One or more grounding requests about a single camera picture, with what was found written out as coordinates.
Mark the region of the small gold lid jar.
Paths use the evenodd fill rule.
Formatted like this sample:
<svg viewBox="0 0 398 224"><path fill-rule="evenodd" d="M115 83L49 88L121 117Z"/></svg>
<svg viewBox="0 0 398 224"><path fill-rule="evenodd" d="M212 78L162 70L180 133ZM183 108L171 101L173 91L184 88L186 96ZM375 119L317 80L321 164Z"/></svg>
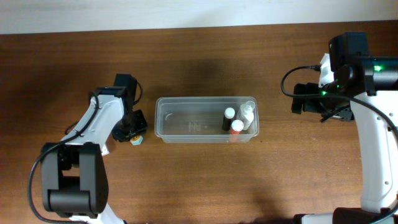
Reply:
<svg viewBox="0 0 398 224"><path fill-rule="evenodd" d="M134 137L130 140L130 143L131 143L133 146L138 146L138 145L140 145L140 144L142 143L142 141L143 141L142 135L137 135L137 136L134 136Z"/></svg>

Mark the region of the white medicine box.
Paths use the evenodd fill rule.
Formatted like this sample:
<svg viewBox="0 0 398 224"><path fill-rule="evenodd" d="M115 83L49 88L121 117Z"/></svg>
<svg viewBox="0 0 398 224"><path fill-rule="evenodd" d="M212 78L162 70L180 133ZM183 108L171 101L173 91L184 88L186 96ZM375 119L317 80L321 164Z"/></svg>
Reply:
<svg viewBox="0 0 398 224"><path fill-rule="evenodd" d="M110 153L108 146L106 145L106 143L103 144L102 148L101 148L101 155L102 156L106 156Z"/></svg>

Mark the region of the black bottle white cap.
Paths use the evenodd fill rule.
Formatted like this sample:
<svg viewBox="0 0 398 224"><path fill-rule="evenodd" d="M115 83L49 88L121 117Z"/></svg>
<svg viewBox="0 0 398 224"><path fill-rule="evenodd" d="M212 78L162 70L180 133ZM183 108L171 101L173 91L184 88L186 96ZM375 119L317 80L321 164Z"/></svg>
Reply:
<svg viewBox="0 0 398 224"><path fill-rule="evenodd" d="M231 128L231 123L233 122L233 118L235 117L235 110L234 108L226 108L223 115L223 124L222 130L229 131Z"/></svg>

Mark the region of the white spray bottle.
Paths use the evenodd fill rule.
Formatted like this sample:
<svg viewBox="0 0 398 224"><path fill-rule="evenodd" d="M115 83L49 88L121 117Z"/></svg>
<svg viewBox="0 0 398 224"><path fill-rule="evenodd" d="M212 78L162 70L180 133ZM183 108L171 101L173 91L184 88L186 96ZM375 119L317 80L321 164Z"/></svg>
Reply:
<svg viewBox="0 0 398 224"><path fill-rule="evenodd" d="M255 108L256 104L253 101L247 101L239 107L236 119L243 122L243 130L247 130L253 122Z"/></svg>

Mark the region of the orange tube white cap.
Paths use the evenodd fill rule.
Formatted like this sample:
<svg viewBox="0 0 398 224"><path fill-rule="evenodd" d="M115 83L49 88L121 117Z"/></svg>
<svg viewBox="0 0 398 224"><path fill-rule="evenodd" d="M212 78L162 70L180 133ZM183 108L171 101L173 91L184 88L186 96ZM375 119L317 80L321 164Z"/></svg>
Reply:
<svg viewBox="0 0 398 224"><path fill-rule="evenodd" d="M230 142L236 142L238 140L238 135L243 130L243 127L244 123L241 120L236 119L231 123L231 129L229 132Z"/></svg>

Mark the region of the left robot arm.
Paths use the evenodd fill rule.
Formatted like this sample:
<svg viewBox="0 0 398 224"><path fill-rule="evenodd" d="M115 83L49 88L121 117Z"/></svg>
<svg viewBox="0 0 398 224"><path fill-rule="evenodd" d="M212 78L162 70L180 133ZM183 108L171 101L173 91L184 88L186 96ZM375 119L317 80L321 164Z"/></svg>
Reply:
<svg viewBox="0 0 398 224"><path fill-rule="evenodd" d="M134 110L141 85L130 74L117 74L113 86L89 97L81 120L60 142L48 142L35 166L42 177L42 203L60 223L124 223L108 204L103 155L106 141L128 142L147 131L141 110Z"/></svg>

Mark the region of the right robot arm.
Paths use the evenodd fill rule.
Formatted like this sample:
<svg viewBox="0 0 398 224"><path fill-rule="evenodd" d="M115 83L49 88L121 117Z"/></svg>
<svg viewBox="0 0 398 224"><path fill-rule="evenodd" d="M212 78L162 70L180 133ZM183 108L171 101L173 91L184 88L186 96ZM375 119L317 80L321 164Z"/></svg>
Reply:
<svg viewBox="0 0 398 224"><path fill-rule="evenodd" d="M354 121L358 129L363 191L359 208L297 214L294 223L397 223L397 59L373 57L366 34L332 38L311 70L318 83L296 84L293 113L318 113L321 121Z"/></svg>

